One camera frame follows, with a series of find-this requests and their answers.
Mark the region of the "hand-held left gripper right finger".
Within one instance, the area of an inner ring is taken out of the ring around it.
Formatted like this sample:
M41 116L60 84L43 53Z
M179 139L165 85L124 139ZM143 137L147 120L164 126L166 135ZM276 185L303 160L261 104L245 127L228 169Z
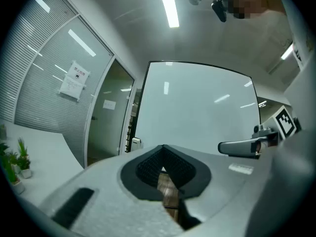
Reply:
M267 182L272 156L259 159L201 153L164 145L175 170L181 222L168 221L168 237L244 237Z

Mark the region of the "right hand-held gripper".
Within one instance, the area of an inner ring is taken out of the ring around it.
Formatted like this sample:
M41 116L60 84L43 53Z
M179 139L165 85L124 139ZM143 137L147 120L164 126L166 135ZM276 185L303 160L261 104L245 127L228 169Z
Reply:
M265 148L277 146L298 132L298 128L285 106L280 107L265 122L254 127L252 139L221 142L218 151L230 157L255 158Z

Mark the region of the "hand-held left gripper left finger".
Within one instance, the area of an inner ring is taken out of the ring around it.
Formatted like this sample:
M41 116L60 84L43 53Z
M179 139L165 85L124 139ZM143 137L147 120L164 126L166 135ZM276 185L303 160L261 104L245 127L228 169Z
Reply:
M40 204L49 218L80 188L94 191L70 230L83 237L176 237L183 233L161 201L139 200L123 185L120 172L152 148L108 158L84 169Z

